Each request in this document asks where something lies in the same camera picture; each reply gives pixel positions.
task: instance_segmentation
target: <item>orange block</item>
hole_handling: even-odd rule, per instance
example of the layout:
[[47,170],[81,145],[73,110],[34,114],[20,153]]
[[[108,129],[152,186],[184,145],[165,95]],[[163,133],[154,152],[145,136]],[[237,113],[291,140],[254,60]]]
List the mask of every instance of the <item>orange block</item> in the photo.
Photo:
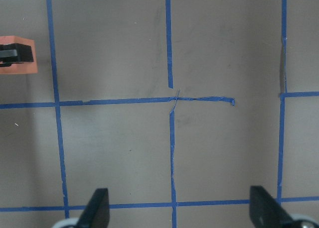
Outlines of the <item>orange block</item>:
[[0,74],[16,75],[38,73],[34,40],[24,39],[14,35],[0,36],[0,45],[8,45],[14,43],[31,46],[33,62],[23,62],[22,64],[12,64],[9,67],[0,67]]

